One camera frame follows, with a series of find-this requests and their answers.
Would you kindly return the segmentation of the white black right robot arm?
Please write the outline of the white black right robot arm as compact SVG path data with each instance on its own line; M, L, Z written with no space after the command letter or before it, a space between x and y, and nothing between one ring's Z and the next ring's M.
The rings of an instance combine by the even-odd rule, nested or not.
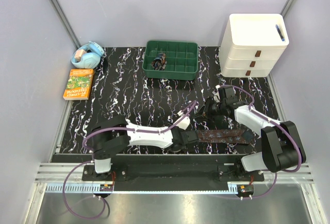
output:
M226 116L261 138L261 152L242 157L241 164L234 168L235 177L245 181L256 170L272 173L298 171L306 162L306 154L296 125L258 112L253 108L254 100L251 99L250 103L240 101L234 88L232 85L218 85L213 96L206 99L194 118L212 120L216 116Z

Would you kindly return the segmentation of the brown tie with blue flowers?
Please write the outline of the brown tie with blue flowers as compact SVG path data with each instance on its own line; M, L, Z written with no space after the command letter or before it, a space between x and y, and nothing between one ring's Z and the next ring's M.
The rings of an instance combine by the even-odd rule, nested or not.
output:
M251 130L198 130L197 135L203 143L226 143L246 145L254 139Z

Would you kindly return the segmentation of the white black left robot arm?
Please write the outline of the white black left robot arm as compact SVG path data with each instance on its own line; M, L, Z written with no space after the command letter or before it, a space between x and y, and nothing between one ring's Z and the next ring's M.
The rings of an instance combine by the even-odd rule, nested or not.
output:
M174 125L147 127L129 122L124 116L98 124L83 140L83 146L92 152L93 174L101 181L111 176L111 158L129 146L153 146L170 152L179 152L198 144L196 131L187 131L190 119L184 117Z

